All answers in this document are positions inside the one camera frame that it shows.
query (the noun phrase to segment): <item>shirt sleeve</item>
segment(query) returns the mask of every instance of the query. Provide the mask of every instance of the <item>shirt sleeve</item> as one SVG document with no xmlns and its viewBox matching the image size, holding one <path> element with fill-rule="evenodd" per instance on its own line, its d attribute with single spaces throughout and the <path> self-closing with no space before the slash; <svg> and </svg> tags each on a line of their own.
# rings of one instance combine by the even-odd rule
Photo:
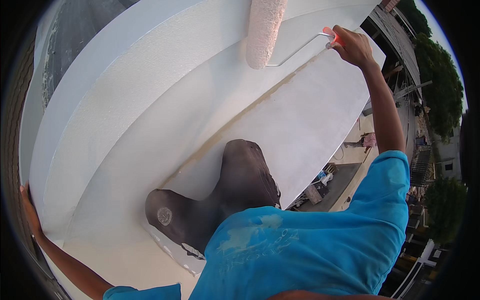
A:
<svg viewBox="0 0 480 300">
<path fill-rule="evenodd" d="M 405 232 L 409 173 L 407 156 L 403 152 L 389 150 L 381 153 L 370 165 L 347 211 L 388 222 Z"/>
<path fill-rule="evenodd" d="M 137 290 L 132 287 L 112 287 L 105 291 L 103 300 L 180 300 L 180 283 L 157 288 Z"/>
</svg>

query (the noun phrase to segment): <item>metal fence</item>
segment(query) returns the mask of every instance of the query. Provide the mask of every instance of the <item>metal fence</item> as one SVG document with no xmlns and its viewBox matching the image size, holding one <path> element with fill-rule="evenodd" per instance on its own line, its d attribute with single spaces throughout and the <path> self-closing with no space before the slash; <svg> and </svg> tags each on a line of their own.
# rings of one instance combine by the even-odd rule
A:
<svg viewBox="0 0 480 300">
<path fill-rule="evenodd" d="M 415 145 L 410 163 L 410 186 L 425 186 L 431 156 L 431 145 Z"/>
</svg>

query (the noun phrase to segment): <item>person in pink shirt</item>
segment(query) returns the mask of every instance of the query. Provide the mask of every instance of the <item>person in pink shirt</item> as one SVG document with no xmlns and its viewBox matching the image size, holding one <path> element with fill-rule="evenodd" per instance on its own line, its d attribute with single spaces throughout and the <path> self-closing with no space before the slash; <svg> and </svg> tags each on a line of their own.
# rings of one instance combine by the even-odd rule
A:
<svg viewBox="0 0 480 300">
<path fill-rule="evenodd" d="M 345 148 L 348 146 L 352 147 L 366 147 L 365 153 L 367 153 L 368 149 L 377 146 L 377 139 L 375 137 L 374 132 L 364 133 L 360 136 L 360 140 L 356 143 L 353 142 L 343 142 Z"/>
</svg>

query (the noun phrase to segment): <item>sky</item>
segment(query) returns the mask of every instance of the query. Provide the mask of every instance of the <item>sky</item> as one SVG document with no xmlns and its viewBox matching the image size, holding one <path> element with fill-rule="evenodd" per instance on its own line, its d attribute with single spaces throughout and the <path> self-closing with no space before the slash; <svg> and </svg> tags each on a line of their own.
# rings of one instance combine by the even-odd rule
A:
<svg viewBox="0 0 480 300">
<path fill-rule="evenodd" d="M 452 55 L 453 63 L 456 67 L 456 71 L 458 73 L 458 76 L 460 77 L 460 80 L 464 88 L 462 102 L 463 102 L 463 112 L 465 112 L 465 110 L 468 108 L 467 101 L 466 101 L 467 97 L 465 96 L 465 83 L 463 82 L 463 76 L 460 71 L 460 66 L 458 65 L 458 61 L 456 60 L 453 49 L 450 46 L 450 43 L 448 42 L 448 38 L 445 36 L 442 28 L 440 27 L 440 24 L 438 24 L 435 17 L 428 10 L 427 6 L 421 0 L 414 0 L 414 2 L 417 8 L 419 9 L 419 11 L 421 11 L 427 18 L 428 26 L 432 30 L 431 39 L 435 42 L 438 42 L 445 50 L 448 51 L 448 53 L 450 53 L 450 55 Z"/>
</svg>

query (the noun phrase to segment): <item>paint roller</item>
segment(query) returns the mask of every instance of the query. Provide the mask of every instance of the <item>paint roller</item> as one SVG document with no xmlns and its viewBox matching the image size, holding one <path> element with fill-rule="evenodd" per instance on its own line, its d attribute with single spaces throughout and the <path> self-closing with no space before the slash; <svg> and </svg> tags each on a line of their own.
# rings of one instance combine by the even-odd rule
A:
<svg viewBox="0 0 480 300">
<path fill-rule="evenodd" d="M 250 22 L 248 25 L 247 53 L 246 61 L 252 69 L 262 69 L 264 67 L 278 67 L 290 59 L 295 53 L 300 51 L 308 43 L 318 36 L 329 38 L 327 45 L 337 42 L 341 45 L 345 43 L 339 36 L 335 35 L 332 29 L 325 27 L 323 32 L 312 36 L 303 43 L 298 49 L 288 55 L 278 64 L 268 64 L 275 46 L 276 36 L 280 23 L 282 23 L 283 13 L 287 6 L 287 0 L 252 0 L 250 7 Z"/>
</svg>

